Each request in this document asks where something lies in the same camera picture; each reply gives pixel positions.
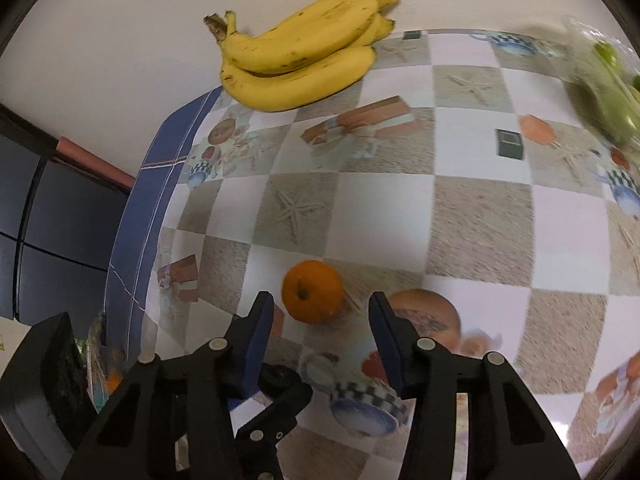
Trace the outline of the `clear box of green fruits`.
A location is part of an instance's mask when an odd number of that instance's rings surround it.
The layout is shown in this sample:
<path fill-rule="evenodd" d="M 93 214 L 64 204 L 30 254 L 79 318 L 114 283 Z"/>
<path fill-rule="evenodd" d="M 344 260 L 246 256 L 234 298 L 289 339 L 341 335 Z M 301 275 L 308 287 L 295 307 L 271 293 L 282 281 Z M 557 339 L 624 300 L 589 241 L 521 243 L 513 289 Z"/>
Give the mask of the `clear box of green fruits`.
<path fill-rule="evenodd" d="M 639 151 L 639 55 L 623 41 L 569 18 L 568 64 L 599 130 L 616 148 Z"/>

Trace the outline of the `clear box of small fruits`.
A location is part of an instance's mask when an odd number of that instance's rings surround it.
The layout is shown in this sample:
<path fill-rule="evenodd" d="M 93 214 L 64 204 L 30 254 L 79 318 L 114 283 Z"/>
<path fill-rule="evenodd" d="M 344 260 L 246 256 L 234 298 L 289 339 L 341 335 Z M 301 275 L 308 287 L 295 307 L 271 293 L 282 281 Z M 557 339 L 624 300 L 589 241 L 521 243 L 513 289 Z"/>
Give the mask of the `clear box of small fruits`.
<path fill-rule="evenodd" d="M 88 393 L 99 412 L 115 392 L 125 375 L 125 355 L 122 350 L 106 344 L 104 313 L 91 324 L 86 340 L 86 371 Z"/>

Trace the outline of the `checkered fruit print tablecloth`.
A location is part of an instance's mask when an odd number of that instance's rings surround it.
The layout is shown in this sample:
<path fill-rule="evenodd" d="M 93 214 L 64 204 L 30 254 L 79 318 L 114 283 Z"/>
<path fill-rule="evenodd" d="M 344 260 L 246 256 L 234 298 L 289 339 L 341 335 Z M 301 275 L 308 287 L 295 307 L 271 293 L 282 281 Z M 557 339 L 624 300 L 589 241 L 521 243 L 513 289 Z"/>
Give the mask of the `checkered fruit print tablecloth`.
<path fill-rule="evenodd" d="M 314 385 L 286 478 L 398 475 L 412 407 L 383 386 L 377 290 L 446 348 L 502 353 L 597 478 L 639 417 L 634 170 L 590 132 L 560 44 L 412 32 L 376 55 L 299 110 L 212 92 L 166 119 L 118 229 L 107 343 L 183 356 L 317 260 L 345 307 L 320 325 L 279 310 L 266 354 Z"/>

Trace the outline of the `yellow banana bunch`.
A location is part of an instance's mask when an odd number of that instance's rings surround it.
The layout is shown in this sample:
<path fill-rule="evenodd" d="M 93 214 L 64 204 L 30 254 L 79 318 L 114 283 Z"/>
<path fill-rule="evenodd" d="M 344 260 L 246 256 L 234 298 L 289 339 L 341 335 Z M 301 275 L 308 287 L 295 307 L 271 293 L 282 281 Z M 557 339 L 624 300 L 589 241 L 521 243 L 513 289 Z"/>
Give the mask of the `yellow banana bunch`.
<path fill-rule="evenodd" d="M 260 36 L 238 29 L 236 14 L 203 22 L 221 53 L 220 82 L 235 101 L 260 112 L 294 110 L 333 96 L 370 70 L 373 45 L 395 22 L 400 0 L 318 0 Z"/>

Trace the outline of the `small orange tangerine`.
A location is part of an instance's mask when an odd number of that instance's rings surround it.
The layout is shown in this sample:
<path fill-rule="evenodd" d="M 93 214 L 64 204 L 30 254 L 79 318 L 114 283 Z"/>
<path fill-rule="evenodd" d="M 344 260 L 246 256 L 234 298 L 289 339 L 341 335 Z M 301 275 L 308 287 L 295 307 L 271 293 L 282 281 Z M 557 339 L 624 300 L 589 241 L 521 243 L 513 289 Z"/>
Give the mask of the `small orange tangerine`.
<path fill-rule="evenodd" d="M 322 261 L 302 261 L 286 272 L 281 299 L 288 314 L 298 322 L 311 325 L 328 322 L 344 306 L 341 275 Z"/>

